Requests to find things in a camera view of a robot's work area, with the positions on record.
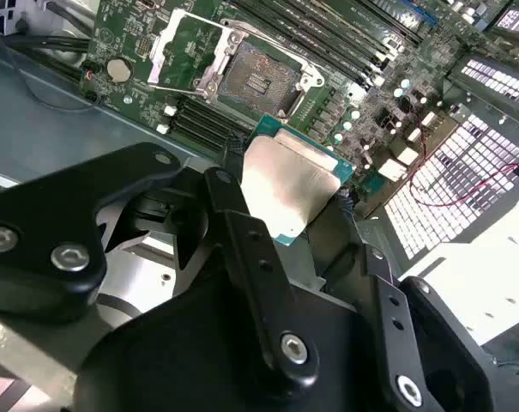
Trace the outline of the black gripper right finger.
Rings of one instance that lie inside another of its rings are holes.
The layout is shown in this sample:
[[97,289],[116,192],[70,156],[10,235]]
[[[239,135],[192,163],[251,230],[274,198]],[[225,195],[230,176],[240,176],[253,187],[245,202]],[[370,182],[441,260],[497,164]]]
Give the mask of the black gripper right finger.
[[436,292],[393,279],[339,196],[339,295],[359,314],[356,360],[373,411],[493,411],[494,366]]

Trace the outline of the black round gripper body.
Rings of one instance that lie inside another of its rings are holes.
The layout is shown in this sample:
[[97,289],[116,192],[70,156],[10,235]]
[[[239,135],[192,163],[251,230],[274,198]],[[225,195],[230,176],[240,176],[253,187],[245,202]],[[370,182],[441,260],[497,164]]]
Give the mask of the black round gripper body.
[[296,399],[256,377],[258,352],[229,281],[209,280],[108,333],[81,366],[76,411],[380,411],[383,397],[358,314],[293,290],[320,355]]

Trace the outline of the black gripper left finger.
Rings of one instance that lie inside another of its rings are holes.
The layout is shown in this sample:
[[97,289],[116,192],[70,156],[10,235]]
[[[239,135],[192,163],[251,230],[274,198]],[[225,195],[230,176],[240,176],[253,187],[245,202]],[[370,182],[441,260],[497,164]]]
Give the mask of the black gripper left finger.
[[178,264],[207,269],[213,251],[246,326],[241,338],[256,377],[306,389],[319,357],[263,221],[252,217],[225,169],[198,172],[160,146],[138,143],[0,192],[0,312],[48,322],[79,318],[96,301],[106,254],[144,232],[138,201],[157,194],[153,216],[176,239]]

